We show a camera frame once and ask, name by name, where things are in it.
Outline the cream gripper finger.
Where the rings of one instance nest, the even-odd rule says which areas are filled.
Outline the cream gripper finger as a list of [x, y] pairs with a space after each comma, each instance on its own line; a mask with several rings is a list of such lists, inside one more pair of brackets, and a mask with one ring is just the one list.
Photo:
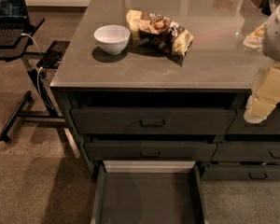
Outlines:
[[244, 112], [244, 120], [251, 124], [262, 123], [276, 108], [276, 105], [250, 95]]
[[257, 91], [257, 97], [272, 103], [280, 102], [280, 66], [268, 70]]

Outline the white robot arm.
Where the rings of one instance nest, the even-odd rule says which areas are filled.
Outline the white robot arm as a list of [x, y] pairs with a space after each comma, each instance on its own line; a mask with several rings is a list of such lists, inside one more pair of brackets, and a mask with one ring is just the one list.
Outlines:
[[251, 124], [266, 120], [280, 103], [280, 5], [268, 20], [244, 40], [246, 47], [262, 48], [263, 54], [273, 63], [259, 71], [252, 85], [244, 113], [244, 119]]

